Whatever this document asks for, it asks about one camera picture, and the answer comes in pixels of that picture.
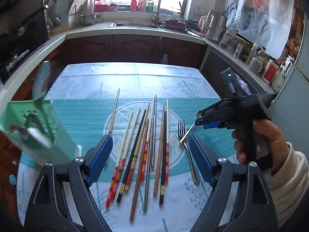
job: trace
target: sleeve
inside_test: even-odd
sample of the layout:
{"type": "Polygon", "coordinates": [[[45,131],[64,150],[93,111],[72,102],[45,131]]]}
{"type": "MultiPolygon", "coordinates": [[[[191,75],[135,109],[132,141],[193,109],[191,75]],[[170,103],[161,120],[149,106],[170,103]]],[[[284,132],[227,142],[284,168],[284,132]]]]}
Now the sleeve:
{"type": "Polygon", "coordinates": [[[309,166],[305,155],[295,152],[292,144],[288,158],[273,176],[268,186],[275,204],[278,225],[281,227],[296,210],[309,186],[309,166]]]}

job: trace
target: finger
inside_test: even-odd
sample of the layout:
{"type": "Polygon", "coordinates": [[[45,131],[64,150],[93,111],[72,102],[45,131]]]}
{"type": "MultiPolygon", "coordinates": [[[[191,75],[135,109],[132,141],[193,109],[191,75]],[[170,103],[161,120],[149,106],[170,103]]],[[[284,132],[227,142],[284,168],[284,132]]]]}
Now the finger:
{"type": "Polygon", "coordinates": [[[234,148],[236,149],[236,151],[241,152],[242,150],[244,150],[244,147],[245,147],[245,143],[242,140],[237,139],[235,141],[234,148]]]}
{"type": "Polygon", "coordinates": [[[236,130],[234,130],[234,131],[232,132],[232,138],[237,139],[237,133],[236,133],[236,130]]]}
{"type": "Polygon", "coordinates": [[[253,120],[253,129],[264,135],[269,141],[284,139],[280,129],[267,119],[253,120]]]}
{"type": "Polygon", "coordinates": [[[238,160],[240,165],[244,165],[246,161],[246,154],[244,152],[238,152],[236,154],[236,159],[238,160]]]}

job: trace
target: utensil holder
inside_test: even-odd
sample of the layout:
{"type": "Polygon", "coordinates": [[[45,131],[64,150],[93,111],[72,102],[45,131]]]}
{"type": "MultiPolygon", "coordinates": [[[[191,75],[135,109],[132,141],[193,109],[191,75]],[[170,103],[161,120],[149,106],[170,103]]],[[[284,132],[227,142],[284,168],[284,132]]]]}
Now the utensil holder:
{"type": "Polygon", "coordinates": [[[0,117],[0,131],[14,145],[26,152],[41,166],[47,161],[52,161],[56,165],[70,163],[74,158],[81,156],[81,147],[76,146],[75,142],[65,130],[52,103],[49,100],[43,100],[42,109],[39,109],[36,104],[37,100],[42,99],[10,101],[0,117]],[[44,128],[47,138],[53,140],[50,149],[46,149],[40,146],[40,144],[29,147],[29,144],[27,144],[18,131],[10,131],[11,125],[24,127],[29,114],[36,115],[44,128]]]}

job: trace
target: fork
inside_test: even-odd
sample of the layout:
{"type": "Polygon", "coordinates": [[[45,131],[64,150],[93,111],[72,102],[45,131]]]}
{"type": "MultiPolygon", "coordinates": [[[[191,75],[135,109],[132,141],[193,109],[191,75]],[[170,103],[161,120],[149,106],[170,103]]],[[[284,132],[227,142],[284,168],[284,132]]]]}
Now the fork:
{"type": "MultiPolygon", "coordinates": [[[[186,129],[185,129],[185,125],[184,125],[184,121],[178,121],[178,139],[179,141],[183,138],[183,136],[186,133],[186,129]]],[[[183,141],[183,145],[187,150],[188,156],[189,156],[189,162],[190,162],[190,168],[191,168],[191,175],[192,175],[192,179],[194,181],[194,184],[196,186],[198,186],[200,184],[200,178],[197,175],[197,170],[195,169],[195,165],[193,163],[192,160],[192,156],[191,156],[191,152],[186,144],[187,138],[184,139],[183,141]]]]}

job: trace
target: glass teapot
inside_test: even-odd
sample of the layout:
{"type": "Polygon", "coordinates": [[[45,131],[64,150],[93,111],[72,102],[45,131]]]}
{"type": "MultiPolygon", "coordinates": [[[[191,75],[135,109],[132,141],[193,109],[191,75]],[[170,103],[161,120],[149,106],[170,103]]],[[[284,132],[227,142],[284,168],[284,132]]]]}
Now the glass teapot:
{"type": "Polygon", "coordinates": [[[225,49],[233,54],[238,44],[238,38],[236,36],[238,30],[234,29],[234,27],[225,27],[219,31],[218,35],[220,35],[223,31],[225,31],[225,33],[219,42],[219,45],[222,49],[225,49]]]}

